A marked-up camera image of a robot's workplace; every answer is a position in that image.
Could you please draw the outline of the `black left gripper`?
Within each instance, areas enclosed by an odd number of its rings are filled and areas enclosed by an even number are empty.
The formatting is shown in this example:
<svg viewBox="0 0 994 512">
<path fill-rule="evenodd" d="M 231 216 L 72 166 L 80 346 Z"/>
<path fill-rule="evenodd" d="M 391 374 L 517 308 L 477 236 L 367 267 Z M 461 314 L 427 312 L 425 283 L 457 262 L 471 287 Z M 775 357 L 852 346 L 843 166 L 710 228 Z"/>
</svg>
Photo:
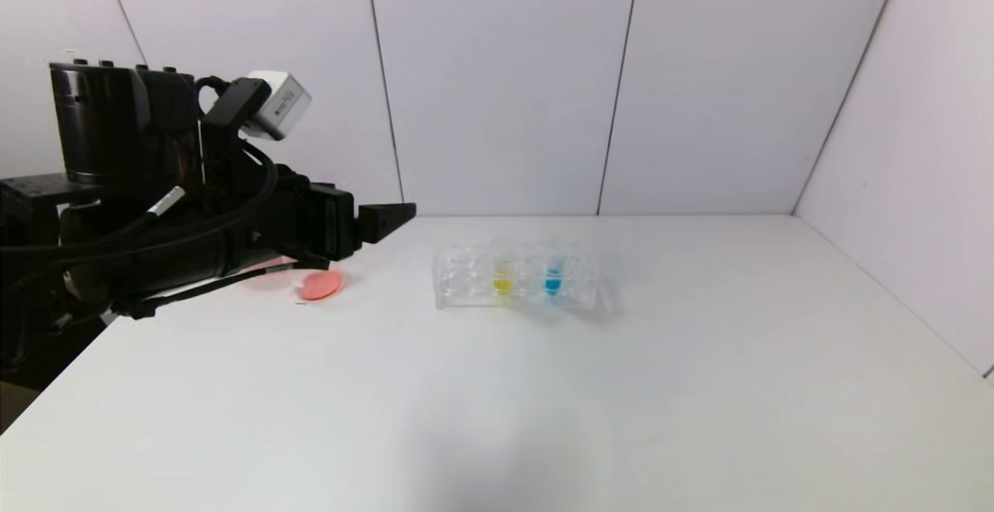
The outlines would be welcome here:
<svg viewBox="0 0 994 512">
<path fill-rule="evenodd" d="M 298 261 L 338 262 L 351 257 L 359 242 L 382 242 L 416 214 L 415 203 L 359 205 L 356 233 L 351 193 L 301 173 L 281 172 L 252 225 L 258 243 L 275 253 Z"/>
</svg>

